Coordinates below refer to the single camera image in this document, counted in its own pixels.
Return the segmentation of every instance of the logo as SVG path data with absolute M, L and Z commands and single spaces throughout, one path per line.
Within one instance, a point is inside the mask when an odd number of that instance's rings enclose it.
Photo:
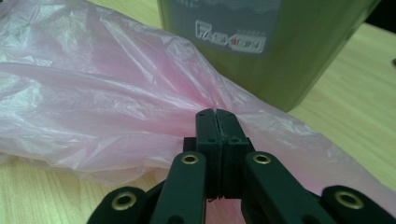
M 229 47 L 231 50 L 246 53 L 262 53 L 265 46 L 265 36 L 234 34 L 228 36 L 220 32 L 212 32 L 212 24 L 204 21 L 195 22 L 195 36 L 219 46 Z

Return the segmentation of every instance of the green container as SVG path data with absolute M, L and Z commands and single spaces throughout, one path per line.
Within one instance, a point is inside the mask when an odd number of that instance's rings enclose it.
M 379 0 L 158 0 L 163 29 L 233 82 L 297 106 Z

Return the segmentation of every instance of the wood grain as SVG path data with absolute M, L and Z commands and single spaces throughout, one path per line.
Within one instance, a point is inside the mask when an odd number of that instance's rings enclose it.
M 160 27 L 155 0 L 105 1 Z M 364 24 L 303 102 L 290 112 L 396 189 L 396 35 Z M 84 223 L 114 188 L 12 161 L 0 166 L 0 223 Z M 149 189 L 152 174 L 126 185 Z

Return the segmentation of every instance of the translucent plastic bag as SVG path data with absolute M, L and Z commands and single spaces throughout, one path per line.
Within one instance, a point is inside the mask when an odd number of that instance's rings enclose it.
M 125 183 L 169 168 L 183 137 L 195 136 L 195 113 L 221 108 L 307 189 L 352 187 L 396 215 L 396 194 L 331 141 L 219 75 L 189 41 L 110 9 L 77 0 L 1 4 L 0 83 L 0 161 L 15 156 Z M 222 215 L 240 214 L 231 209 L 239 205 L 211 203 L 208 220 L 240 223 Z

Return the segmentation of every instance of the crumpled plastic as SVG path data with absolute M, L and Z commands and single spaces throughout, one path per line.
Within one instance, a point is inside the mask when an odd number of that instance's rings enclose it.
M 2 162 L 126 183 L 168 169 L 183 137 L 195 136 L 195 114 L 220 108 L 305 188 L 348 186 L 396 216 L 395 192 L 330 140 L 218 74 L 188 40 L 116 11 L 80 0 L 2 3 L 0 83 Z M 210 203 L 208 222 L 241 223 L 239 210 Z

